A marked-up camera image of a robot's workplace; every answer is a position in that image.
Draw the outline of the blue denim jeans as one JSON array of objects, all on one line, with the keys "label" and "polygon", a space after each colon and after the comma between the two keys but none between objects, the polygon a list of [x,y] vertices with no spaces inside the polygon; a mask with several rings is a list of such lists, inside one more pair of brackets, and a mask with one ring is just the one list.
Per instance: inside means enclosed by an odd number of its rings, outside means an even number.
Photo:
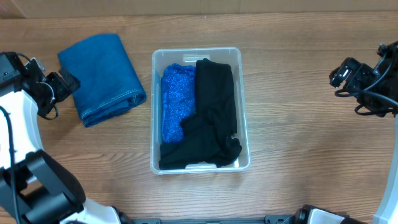
[{"label": "blue denim jeans", "polygon": [[80,81],[73,93],[87,128],[146,101],[146,92],[117,34],[97,34],[58,53],[61,67]]}]

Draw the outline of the sparkly blue cloth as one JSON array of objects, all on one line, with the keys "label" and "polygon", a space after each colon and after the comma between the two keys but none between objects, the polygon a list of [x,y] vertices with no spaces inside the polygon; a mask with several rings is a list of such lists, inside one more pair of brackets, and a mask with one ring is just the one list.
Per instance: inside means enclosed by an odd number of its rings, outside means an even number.
[{"label": "sparkly blue cloth", "polygon": [[183,139],[181,121],[195,112],[194,66],[173,63],[167,66],[161,78],[162,140],[176,143]]}]

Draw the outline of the black cloth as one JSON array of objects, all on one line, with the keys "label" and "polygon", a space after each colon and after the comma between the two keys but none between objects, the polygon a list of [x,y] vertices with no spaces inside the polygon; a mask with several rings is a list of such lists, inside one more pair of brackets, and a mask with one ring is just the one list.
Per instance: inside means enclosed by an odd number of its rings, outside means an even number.
[{"label": "black cloth", "polygon": [[234,98],[234,79],[229,64],[216,63],[207,58],[197,60],[195,77],[197,113],[218,109],[226,121],[228,134],[236,134],[237,117]]},{"label": "black cloth", "polygon": [[178,144],[160,145],[161,170],[184,169],[187,165],[209,161],[220,151],[213,133],[195,132]]},{"label": "black cloth", "polygon": [[239,140],[232,137],[234,130],[221,110],[204,110],[183,119],[180,124],[184,140],[178,149],[186,164],[207,162],[223,167],[233,163],[242,150]]}]

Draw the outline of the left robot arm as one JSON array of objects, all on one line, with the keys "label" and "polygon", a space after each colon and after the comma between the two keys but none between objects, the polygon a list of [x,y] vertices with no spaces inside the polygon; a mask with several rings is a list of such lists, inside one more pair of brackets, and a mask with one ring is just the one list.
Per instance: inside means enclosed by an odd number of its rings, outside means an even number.
[{"label": "left robot arm", "polygon": [[44,75],[36,58],[1,53],[1,207],[17,223],[130,223],[86,197],[77,178],[44,151],[37,119],[49,119],[80,86],[67,70]]}]

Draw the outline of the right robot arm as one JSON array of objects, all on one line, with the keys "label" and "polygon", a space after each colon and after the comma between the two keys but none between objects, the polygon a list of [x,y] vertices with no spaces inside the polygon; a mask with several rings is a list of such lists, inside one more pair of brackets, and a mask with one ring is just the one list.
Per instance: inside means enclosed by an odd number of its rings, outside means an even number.
[{"label": "right robot arm", "polygon": [[343,60],[330,74],[339,98],[354,98],[359,116],[391,118],[394,144],[390,148],[383,195],[369,223],[397,223],[397,42],[379,44],[379,61],[371,67],[353,57]]}]

